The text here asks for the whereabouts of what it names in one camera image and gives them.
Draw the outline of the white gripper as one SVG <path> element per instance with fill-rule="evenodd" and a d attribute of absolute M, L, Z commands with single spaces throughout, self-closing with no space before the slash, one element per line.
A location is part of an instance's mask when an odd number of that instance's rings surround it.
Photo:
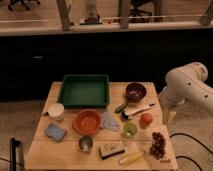
<path fill-rule="evenodd" d="M 176 116 L 176 112 L 171 110 L 177 105 L 178 99 L 174 92 L 168 87 L 163 88 L 163 90 L 158 94 L 158 98 L 162 112 L 165 114 L 164 124 L 170 124 Z"/>

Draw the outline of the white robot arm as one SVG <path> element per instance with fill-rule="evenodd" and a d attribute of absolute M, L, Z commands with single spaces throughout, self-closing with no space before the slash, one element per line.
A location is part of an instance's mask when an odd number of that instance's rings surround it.
<path fill-rule="evenodd" d="M 200 62 L 171 69 L 166 74 L 166 86 L 159 93 L 164 124 L 174 119 L 176 112 L 173 108 L 183 104 L 186 99 L 213 115 L 213 88 L 205 84 L 207 77 L 208 70 Z"/>

